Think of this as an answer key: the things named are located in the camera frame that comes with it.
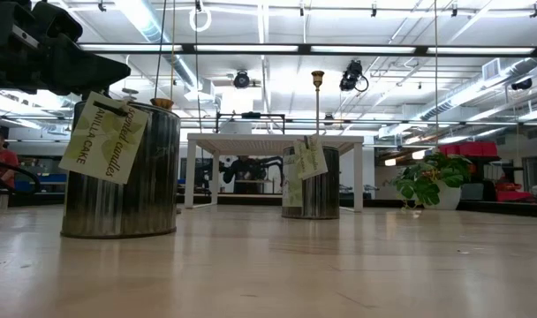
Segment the ceiling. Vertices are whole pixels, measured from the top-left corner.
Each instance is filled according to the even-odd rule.
[[[106,12],[98,9],[99,1],[64,0],[49,1],[63,6],[84,27],[79,42],[141,43],[146,42],[129,20],[116,7],[116,2],[105,1]],[[459,0],[458,15],[451,17],[453,0],[438,0],[440,15],[435,32],[433,0],[215,0],[203,1],[204,8],[211,9],[211,25],[203,32],[194,32],[190,25],[190,10],[194,1],[151,1],[164,30],[174,42],[198,43],[337,43],[337,44],[408,44],[408,45],[483,45],[483,46],[537,46],[537,18],[531,19],[535,0]],[[376,17],[371,17],[376,3]],[[305,16],[300,16],[300,8]],[[197,25],[206,22],[206,14],[199,14]],[[264,27],[260,36],[260,27]],[[198,117],[199,105],[185,97],[184,85],[175,76],[178,85],[172,86],[170,65],[159,56],[107,55],[117,61],[127,62],[132,75],[111,87],[116,98],[125,96],[122,88],[139,91],[139,102],[147,102],[155,96],[155,80],[158,66],[159,97],[175,101],[175,112],[181,117]],[[311,72],[325,71],[321,86],[321,116],[332,113],[335,118],[405,118],[405,106],[425,105],[450,89],[466,83],[481,74],[481,67],[492,58],[434,58],[420,57],[309,57],[266,56],[266,80],[263,82],[263,61],[255,55],[182,56],[185,63],[203,79],[212,80],[216,92],[231,92],[231,79],[236,71],[248,71],[252,80],[268,90],[268,109],[262,101],[262,89],[251,90],[247,98],[254,98],[253,110],[286,114],[287,117],[315,117],[315,91]],[[339,80],[351,60],[361,61],[367,70],[370,88],[362,94],[342,92]],[[491,91],[481,98],[462,106],[476,112],[495,107],[503,101],[503,90]],[[213,103],[200,106],[205,114],[216,113]],[[461,109],[452,111],[453,117]],[[27,115],[29,109],[17,105],[13,114]],[[353,130],[377,130],[381,125],[356,125]]]

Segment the white pot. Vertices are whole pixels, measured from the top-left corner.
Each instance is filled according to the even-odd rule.
[[[440,210],[454,210],[457,208],[461,200],[461,188],[452,188],[445,185],[442,181],[435,182],[439,186],[439,204],[429,206],[424,204],[426,208]]]

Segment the desk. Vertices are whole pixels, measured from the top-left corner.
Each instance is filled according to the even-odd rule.
[[[293,146],[295,140],[302,140],[303,135],[254,135],[222,133],[188,133],[188,156],[186,166],[186,183],[194,184],[196,166],[196,146],[213,155],[213,171],[219,171],[220,155],[283,155],[284,149]],[[330,146],[344,155],[354,149],[353,170],[355,184],[353,191],[363,193],[363,137],[362,136],[320,136],[323,146]],[[217,204],[219,192],[219,173],[214,173],[210,183],[212,203]],[[363,209],[363,196],[356,195],[354,211]],[[193,188],[186,189],[185,207],[194,208]]]

